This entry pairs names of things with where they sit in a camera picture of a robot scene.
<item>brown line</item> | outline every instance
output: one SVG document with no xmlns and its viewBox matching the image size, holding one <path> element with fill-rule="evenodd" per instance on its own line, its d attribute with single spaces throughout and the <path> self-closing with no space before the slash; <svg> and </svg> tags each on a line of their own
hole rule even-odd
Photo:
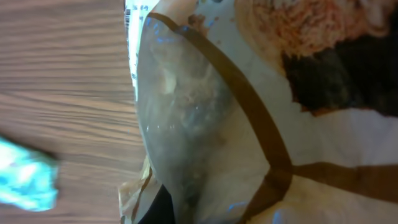
<svg viewBox="0 0 398 224">
<path fill-rule="evenodd" d="M 214 66 L 242 107 L 271 165 L 269 173 L 250 201 L 241 221 L 264 211 L 283 199 L 292 180 L 292 163 L 285 144 L 267 108 L 242 71 L 206 37 L 189 27 L 178 26 L 167 16 L 149 13 L 170 30 L 185 37 Z"/>
<path fill-rule="evenodd" d="M 295 175 L 370 198 L 398 203 L 398 165 L 338 166 L 327 162 L 294 166 Z"/>
</svg>

